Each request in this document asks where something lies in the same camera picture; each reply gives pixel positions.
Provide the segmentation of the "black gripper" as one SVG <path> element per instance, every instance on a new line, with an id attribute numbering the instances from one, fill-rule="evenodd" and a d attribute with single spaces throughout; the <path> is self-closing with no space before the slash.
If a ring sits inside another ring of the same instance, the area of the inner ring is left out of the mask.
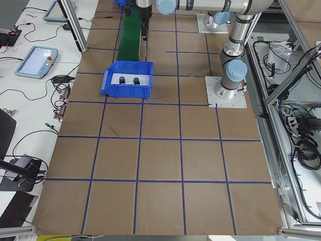
<path id="1" fill-rule="evenodd" d="M 136 0 L 135 3 L 138 17 L 142 20 L 148 20 L 152 16 L 151 0 Z"/>

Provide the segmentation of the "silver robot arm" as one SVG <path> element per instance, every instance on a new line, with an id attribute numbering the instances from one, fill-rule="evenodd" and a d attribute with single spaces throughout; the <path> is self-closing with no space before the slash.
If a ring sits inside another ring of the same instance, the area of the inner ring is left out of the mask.
<path id="1" fill-rule="evenodd" d="M 230 13 L 229 12 L 213 12 L 208 11 L 203 23 L 204 26 L 210 29 L 217 28 L 217 26 L 220 26 L 222 24 L 226 24 L 230 19 Z"/>
<path id="2" fill-rule="evenodd" d="M 206 10 L 225 14 L 234 13 L 234 23 L 228 42 L 220 52 L 223 76 L 214 87 L 215 94 L 223 99 L 232 99 L 238 86 L 246 77 L 247 65 L 239 59 L 244 52 L 245 40 L 250 32 L 255 15 L 268 9 L 273 1 L 156 1 L 159 13 L 172 14 L 175 10 Z"/>

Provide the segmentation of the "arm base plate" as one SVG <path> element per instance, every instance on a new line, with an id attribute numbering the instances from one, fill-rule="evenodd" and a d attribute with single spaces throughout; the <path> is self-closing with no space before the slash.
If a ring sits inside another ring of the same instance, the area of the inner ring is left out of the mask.
<path id="1" fill-rule="evenodd" d="M 218 25 L 214 22 L 214 18 L 206 14 L 197 14 L 197 25 L 199 33 L 207 34 L 228 34 L 226 23 Z"/>
<path id="2" fill-rule="evenodd" d="M 235 90 L 227 90 L 221 85 L 220 76 L 206 76 L 208 107 L 212 108 L 246 108 L 244 91 L 241 83 Z"/>

